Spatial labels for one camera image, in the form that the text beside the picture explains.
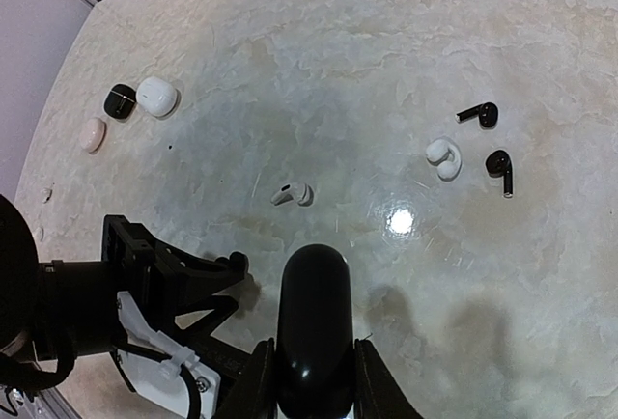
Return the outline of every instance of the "black cable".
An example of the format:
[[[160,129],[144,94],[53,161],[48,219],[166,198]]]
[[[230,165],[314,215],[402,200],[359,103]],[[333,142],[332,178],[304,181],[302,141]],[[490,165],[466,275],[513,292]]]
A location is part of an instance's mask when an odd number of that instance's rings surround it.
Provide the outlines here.
[[[4,407],[2,405],[0,405],[0,411],[6,412],[7,414],[9,414],[12,417],[17,417],[19,415],[19,413],[17,412],[17,408],[15,407],[15,405],[13,404],[13,402],[11,401],[11,397],[9,396],[9,392],[11,391],[11,389],[9,387],[4,389],[4,396],[7,399],[7,404],[13,409],[13,411],[11,411],[10,409],[8,409],[7,407]]]
[[[126,351],[127,353],[141,356],[142,358],[147,358],[157,363],[172,359],[168,354],[159,353],[153,349],[145,349],[144,347],[139,347],[127,342],[114,341],[114,346],[121,351]],[[189,413],[186,418],[200,419],[200,415],[202,414],[202,397],[195,383],[195,378],[193,378],[191,372],[184,365],[181,365],[181,378],[184,380],[186,389],[189,393]]]

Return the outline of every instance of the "marble surface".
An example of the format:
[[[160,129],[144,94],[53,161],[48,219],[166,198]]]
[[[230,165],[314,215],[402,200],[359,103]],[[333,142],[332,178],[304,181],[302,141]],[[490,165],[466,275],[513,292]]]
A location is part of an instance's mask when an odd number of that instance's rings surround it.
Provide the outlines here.
[[[275,334],[283,266],[323,242],[354,327],[428,419],[618,417],[618,0],[105,0],[42,113],[16,203],[43,259],[96,259],[121,213],[211,257],[250,258],[216,335]],[[117,82],[182,92],[164,121],[77,134]],[[492,100],[496,129],[455,114]],[[439,136],[463,169],[441,182]],[[485,158],[506,149],[515,196]],[[314,205],[273,207],[285,182]],[[54,185],[47,204],[42,189]],[[165,417],[106,356],[63,387],[85,417]]]

